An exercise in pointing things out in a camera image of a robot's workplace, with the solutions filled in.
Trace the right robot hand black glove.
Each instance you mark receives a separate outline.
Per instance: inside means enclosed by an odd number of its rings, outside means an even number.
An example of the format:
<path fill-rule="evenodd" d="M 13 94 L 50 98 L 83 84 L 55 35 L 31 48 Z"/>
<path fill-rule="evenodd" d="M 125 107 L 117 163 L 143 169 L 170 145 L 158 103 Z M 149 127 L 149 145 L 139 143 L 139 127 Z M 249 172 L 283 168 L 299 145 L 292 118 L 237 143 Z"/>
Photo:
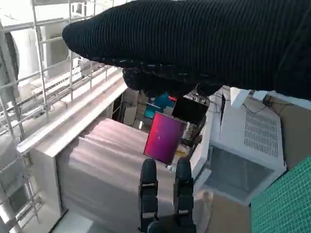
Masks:
<path fill-rule="evenodd" d="M 311 98 L 308 0 L 135 0 L 67 25 L 67 47 L 148 97 L 222 86 Z"/>

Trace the left robot hand blue tape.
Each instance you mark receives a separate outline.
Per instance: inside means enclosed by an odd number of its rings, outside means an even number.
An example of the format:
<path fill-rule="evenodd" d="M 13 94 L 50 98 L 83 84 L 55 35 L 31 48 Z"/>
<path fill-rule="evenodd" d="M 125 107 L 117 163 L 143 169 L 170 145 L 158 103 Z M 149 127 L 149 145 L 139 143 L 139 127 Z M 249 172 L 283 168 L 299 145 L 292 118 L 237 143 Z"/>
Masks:
<path fill-rule="evenodd" d="M 179 158 L 173 184 L 174 214 L 158 217 L 158 180 L 156 162 L 146 159 L 140 172 L 138 189 L 139 227 L 141 233 L 195 233 L 192 219 L 194 179 L 190 162 Z"/>

